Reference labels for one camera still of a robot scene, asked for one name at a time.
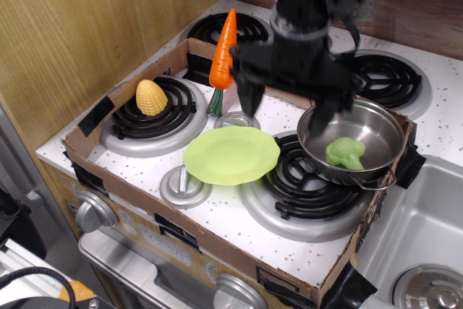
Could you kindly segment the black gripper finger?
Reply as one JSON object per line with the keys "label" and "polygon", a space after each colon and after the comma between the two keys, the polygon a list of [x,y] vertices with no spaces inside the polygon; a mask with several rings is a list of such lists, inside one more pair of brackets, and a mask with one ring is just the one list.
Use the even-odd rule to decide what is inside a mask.
{"label": "black gripper finger", "polygon": [[350,111],[353,98],[327,97],[322,102],[316,103],[312,118],[309,124],[309,131],[312,137],[317,137],[323,133],[335,113]]}
{"label": "black gripper finger", "polygon": [[254,116],[263,98],[265,80],[262,77],[248,79],[245,76],[239,76],[235,80],[243,112],[248,116]]}

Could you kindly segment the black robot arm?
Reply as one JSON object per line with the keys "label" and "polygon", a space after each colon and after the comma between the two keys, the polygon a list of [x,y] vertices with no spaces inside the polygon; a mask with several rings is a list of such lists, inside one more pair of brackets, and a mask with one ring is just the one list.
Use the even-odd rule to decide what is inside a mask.
{"label": "black robot arm", "polygon": [[243,112],[254,116],[267,87],[312,99],[316,107],[308,130],[317,137],[335,113],[351,109],[360,83],[341,58],[331,55],[328,32],[331,21],[341,19],[358,42],[351,11],[361,1],[276,0],[270,18],[273,37],[230,50]]}

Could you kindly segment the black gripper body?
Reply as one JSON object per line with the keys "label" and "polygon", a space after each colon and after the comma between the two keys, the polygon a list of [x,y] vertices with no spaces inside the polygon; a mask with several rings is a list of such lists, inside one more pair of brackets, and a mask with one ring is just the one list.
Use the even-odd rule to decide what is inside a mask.
{"label": "black gripper body", "polygon": [[327,97],[353,98],[358,82],[330,55],[329,37],[295,41],[274,34],[266,42],[240,43],[230,49],[236,79],[262,77],[266,87],[322,102]]}

